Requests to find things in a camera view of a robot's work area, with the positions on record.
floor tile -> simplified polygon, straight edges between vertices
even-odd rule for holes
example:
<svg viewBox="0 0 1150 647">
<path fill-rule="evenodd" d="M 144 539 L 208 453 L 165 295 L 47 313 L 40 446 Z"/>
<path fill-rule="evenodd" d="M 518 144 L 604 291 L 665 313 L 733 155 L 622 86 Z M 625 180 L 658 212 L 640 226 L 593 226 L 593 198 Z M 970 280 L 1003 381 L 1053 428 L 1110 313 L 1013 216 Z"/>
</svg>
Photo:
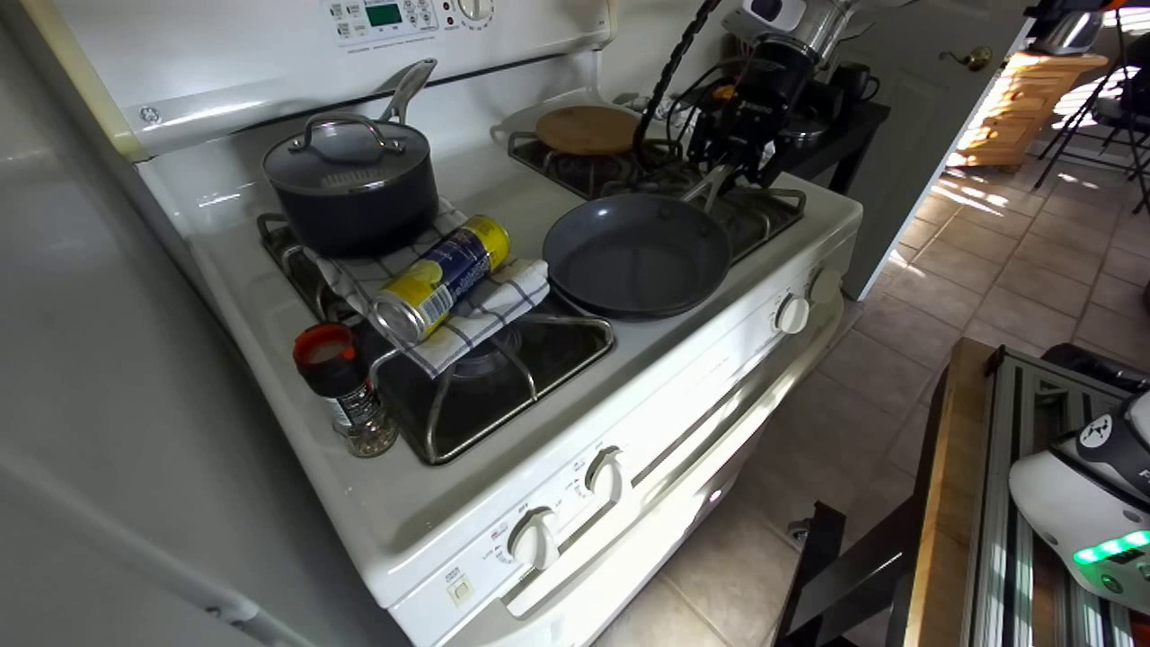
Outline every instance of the floor tile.
<svg viewBox="0 0 1150 647">
<path fill-rule="evenodd" d="M 1110 165 L 1096 162 L 1075 162 L 1060 158 L 1049 173 L 1049 201 L 1085 201 L 1085 205 L 1107 205 L 1114 212 L 1128 212 L 1136 198 L 1136 183 Z"/>
<path fill-rule="evenodd" d="M 981 255 L 970 255 L 963 248 L 934 241 L 934 244 L 927 244 L 920 252 L 920 259 L 913 266 L 931 273 L 931 277 L 945 277 L 952 284 L 963 284 L 970 291 L 985 291 L 985 288 L 995 284 L 995 277 L 1003 270 L 1003 259 L 992 262 L 992 259 L 981 259 Z"/>
<path fill-rule="evenodd" d="M 913 259 L 920 259 L 920 248 L 913 248 L 913 244 L 906 244 L 906 241 L 895 241 L 895 259 L 891 259 L 891 262 L 909 266 Z"/>
<path fill-rule="evenodd" d="M 924 201 L 916 205 L 913 219 L 945 226 L 956 216 L 956 205 L 934 191 L 924 194 Z"/>
<path fill-rule="evenodd" d="M 906 359 L 884 341 L 848 331 L 848 338 L 827 356 L 823 370 L 880 406 L 888 417 L 902 421 L 916 395 L 931 385 L 931 370 Z"/>
<path fill-rule="evenodd" d="M 1132 280 L 1103 273 L 1100 284 L 1093 288 L 1089 302 L 1096 302 L 1118 316 L 1143 320 L 1150 327 L 1143 291 L 1146 291 L 1146 284 L 1132 284 Z"/>
<path fill-rule="evenodd" d="M 960 208 L 956 223 L 974 223 L 981 230 L 1021 237 L 1031 230 L 1035 216 L 1013 208 Z"/>
<path fill-rule="evenodd" d="M 938 316 L 916 309 L 906 298 L 880 298 L 873 302 L 859 324 L 866 338 L 884 341 L 888 349 L 902 352 L 906 359 L 942 370 L 949 349 L 960 341 L 960 327 L 942 324 Z"/>
<path fill-rule="evenodd" d="M 730 647 L 758 647 L 776 625 L 794 564 L 798 554 L 780 536 L 726 500 L 661 575 Z"/>
<path fill-rule="evenodd" d="M 906 244 L 906 248 L 927 248 L 927 241 L 931 241 L 938 230 L 942 230 L 938 223 L 906 219 L 902 234 L 898 234 L 898 244 Z"/>
<path fill-rule="evenodd" d="M 1150 248 L 1150 216 L 1118 219 L 1114 241 L 1132 248 Z"/>
<path fill-rule="evenodd" d="M 1089 306 L 1078 324 L 1075 341 L 1082 341 L 1110 359 L 1150 370 L 1150 324 L 1146 320 L 1121 316 L 1103 306 Z"/>
<path fill-rule="evenodd" d="M 1046 205 L 1046 187 L 1035 191 L 1035 173 L 949 173 L 942 180 L 945 191 L 963 194 L 967 205 L 985 208 L 985 212 L 1039 212 Z"/>
<path fill-rule="evenodd" d="M 1114 237 L 1103 273 L 1132 280 L 1132 284 L 1146 284 L 1150 280 L 1150 248 L 1139 241 L 1121 241 Z"/>
<path fill-rule="evenodd" d="M 1107 187 L 1082 191 L 1082 183 L 1060 183 L 1049 191 L 1039 212 L 1039 223 L 1042 219 L 1110 234 L 1125 219 L 1125 205 L 1118 205 Z"/>
<path fill-rule="evenodd" d="M 733 496 L 751 500 L 776 532 L 809 518 L 816 500 L 848 510 L 895 435 L 891 413 L 816 370 L 780 406 Z"/>
<path fill-rule="evenodd" d="M 877 521 L 884 521 L 913 492 L 913 471 L 884 460 L 866 482 L 848 514 L 845 546 L 859 543 Z"/>
<path fill-rule="evenodd" d="M 855 629 L 848 629 L 848 640 L 855 647 L 884 647 L 888 643 L 888 625 L 891 625 L 891 611 L 880 611 L 880 615 L 859 622 Z"/>
<path fill-rule="evenodd" d="M 916 266 L 888 266 L 880 280 L 884 291 L 877 291 L 877 298 L 902 298 L 952 327 L 967 327 L 981 306 L 981 291 L 924 273 Z"/>
<path fill-rule="evenodd" d="M 988 262 L 1006 262 L 1006 255 L 1017 248 L 1017 237 L 967 223 L 967 219 L 952 219 L 934 244 L 960 248 Z"/>
<path fill-rule="evenodd" d="M 1031 302 L 1010 288 L 992 288 L 978 309 L 978 320 L 1039 349 L 1075 338 L 1075 316 L 1046 309 L 1042 302 Z"/>
<path fill-rule="evenodd" d="M 1114 216 L 1110 212 L 1096 212 L 1085 205 L 1046 205 L 1042 216 L 1035 219 L 1031 234 L 1064 241 L 1071 248 L 1082 248 L 1089 255 L 1107 255 L 1110 244 L 1110 230 L 1114 230 Z"/>
<path fill-rule="evenodd" d="M 719 633 L 661 579 L 654 579 L 597 640 L 597 647 L 636 643 L 726 647 Z"/>
<path fill-rule="evenodd" d="M 992 345 L 992 349 L 1006 345 L 1006 349 L 1017 349 L 1017 352 L 1028 352 L 1028 356 L 1042 356 L 1042 352 L 1046 352 L 1046 345 L 1035 345 L 1035 341 L 1028 341 L 1028 338 L 1017 338 L 1017 334 L 1010 334 L 1010 331 L 1003 331 L 1003 327 L 995 327 L 995 324 L 985 324 L 985 320 L 974 320 L 974 324 L 967 327 L 967 338 L 974 338 L 974 341 L 981 341 L 981 345 Z"/>
<path fill-rule="evenodd" d="M 1013 295 L 1028 295 L 1064 316 L 1082 316 L 1085 298 L 1089 298 L 1089 284 L 1067 280 L 1060 273 L 1053 273 L 1049 266 L 1028 262 L 1028 259 L 1010 259 L 1003 277 L 1003 288 L 1010 288 Z"/>
<path fill-rule="evenodd" d="M 1057 237 L 1042 237 L 1035 230 L 1021 237 L 1013 255 L 1028 259 L 1039 270 L 1078 280 L 1078 284 L 1093 284 L 1100 273 L 1100 255 L 1089 255 L 1089 252 L 1064 244 Z"/>
<path fill-rule="evenodd" d="M 920 403 L 906 417 L 895 446 L 888 449 L 888 460 L 909 474 L 916 474 L 920 460 L 924 460 L 924 439 L 927 439 L 927 424 L 931 424 L 931 395 L 934 395 L 934 388 L 920 395 Z"/>
</svg>

white stove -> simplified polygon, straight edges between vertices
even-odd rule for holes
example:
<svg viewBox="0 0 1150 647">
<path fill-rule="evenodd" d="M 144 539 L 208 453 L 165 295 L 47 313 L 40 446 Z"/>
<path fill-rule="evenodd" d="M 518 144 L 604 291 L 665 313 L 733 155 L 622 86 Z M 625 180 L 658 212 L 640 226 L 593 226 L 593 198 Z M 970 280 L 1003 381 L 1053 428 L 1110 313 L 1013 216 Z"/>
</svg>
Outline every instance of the white stove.
<svg viewBox="0 0 1150 647">
<path fill-rule="evenodd" d="M 40 29 L 72 29 L 61 65 L 104 86 L 86 93 L 90 111 L 133 158 L 126 169 L 158 205 L 155 226 L 173 234 L 169 248 L 244 352 L 367 589 L 413 643 L 593 640 L 722 500 L 762 421 L 837 338 L 837 284 L 863 208 L 783 176 L 776 187 L 805 191 L 798 223 L 740 259 L 708 302 L 672 320 L 611 320 L 607 356 L 442 467 L 406 442 L 359 460 L 291 363 L 313 313 L 259 248 L 255 216 L 277 208 L 259 158 L 302 129 L 302 115 L 273 115 L 352 101 L 370 79 L 438 58 L 438 83 L 410 108 L 431 140 L 438 191 L 503 219 L 514 255 L 535 259 L 546 226 L 582 198 L 514 162 L 500 126 L 611 86 L 611 47 L 593 47 L 625 40 L 625 22 L 615 32 L 607 0 L 180 7 L 140 4 L 144 43 L 133 47 L 165 43 L 173 72 L 198 72 L 183 86 L 165 65 L 137 61 L 111 25 L 86 22 L 83 0 L 54 4 Z M 270 36 L 183 50 L 270 11 Z M 417 18 L 374 29 L 334 11 Z M 183 36 L 144 29 L 176 18 Z"/>
</svg>

cord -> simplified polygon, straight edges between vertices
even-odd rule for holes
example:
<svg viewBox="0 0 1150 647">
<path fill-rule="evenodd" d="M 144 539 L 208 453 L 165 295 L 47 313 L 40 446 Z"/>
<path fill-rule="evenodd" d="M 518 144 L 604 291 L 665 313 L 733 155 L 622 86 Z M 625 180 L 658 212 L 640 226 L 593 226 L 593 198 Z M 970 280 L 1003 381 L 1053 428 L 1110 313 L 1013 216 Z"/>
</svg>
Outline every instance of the cord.
<svg viewBox="0 0 1150 647">
<path fill-rule="evenodd" d="M 676 68 L 679 68 L 679 61 L 686 58 L 694 36 L 708 25 L 708 18 L 712 18 L 712 11 L 715 11 L 719 4 L 722 4 L 722 0 L 704 0 L 704 4 L 697 7 L 694 22 L 683 29 L 683 36 L 679 36 L 668 65 L 661 68 L 661 75 L 658 75 L 658 83 L 654 83 L 654 93 L 650 93 L 650 101 L 647 101 L 647 111 L 643 111 L 643 119 L 640 119 L 640 126 L 636 126 L 636 133 L 633 133 L 633 151 L 636 151 L 640 169 L 650 169 L 650 158 L 647 158 L 647 151 L 643 151 L 647 126 L 650 126 L 661 97 L 668 93 L 668 86 L 672 86 L 672 79 L 676 79 Z"/>
<path fill-rule="evenodd" d="M 676 140 L 679 147 L 683 147 L 683 137 L 686 137 L 686 129 L 690 129 L 690 119 L 679 126 L 679 133 L 672 129 L 672 122 L 676 122 L 676 115 L 679 111 L 697 111 L 690 101 L 683 101 L 683 97 L 690 97 L 694 90 L 701 90 L 715 72 L 722 72 L 722 68 L 730 68 L 730 65 L 744 65 L 744 58 L 722 58 L 722 61 L 715 61 L 708 72 L 701 72 L 683 93 L 676 93 L 676 101 L 672 101 L 672 111 L 668 111 L 668 119 L 665 119 L 665 140 Z"/>
</svg>

oven door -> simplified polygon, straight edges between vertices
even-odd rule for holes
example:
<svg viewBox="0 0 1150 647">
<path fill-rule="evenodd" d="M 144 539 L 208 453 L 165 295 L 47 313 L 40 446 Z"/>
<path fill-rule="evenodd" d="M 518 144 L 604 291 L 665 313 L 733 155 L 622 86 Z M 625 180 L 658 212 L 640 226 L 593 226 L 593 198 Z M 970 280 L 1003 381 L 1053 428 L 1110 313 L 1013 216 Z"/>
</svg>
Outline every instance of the oven door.
<svg viewBox="0 0 1150 647">
<path fill-rule="evenodd" d="M 604 514 L 571 539 L 528 586 L 496 597 L 449 643 L 589 643 L 654 579 L 694 525 L 733 489 L 765 417 L 841 334 L 845 306 L 805 334 L 780 341 L 697 428 L 686 456 L 668 453 L 672 474 L 658 492 L 607 500 Z"/>
</svg>

pot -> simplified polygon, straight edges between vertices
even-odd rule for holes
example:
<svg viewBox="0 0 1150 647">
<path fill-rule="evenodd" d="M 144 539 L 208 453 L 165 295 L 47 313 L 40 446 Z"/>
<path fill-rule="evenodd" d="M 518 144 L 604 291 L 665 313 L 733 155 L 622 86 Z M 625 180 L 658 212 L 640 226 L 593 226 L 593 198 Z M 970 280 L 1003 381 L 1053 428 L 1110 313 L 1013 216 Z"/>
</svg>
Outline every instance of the pot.
<svg viewBox="0 0 1150 647">
<path fill-rule="evenodd" d="M 262 169 L 302 244 L 331 259 L 385 255 L 417 241 L 438 212 L 431 144 L 406 126 L 410 97 L 435 61 L 392 75 L 388 111 L 370 119 L 313 119 L 266 151 Z"/>
</svg>

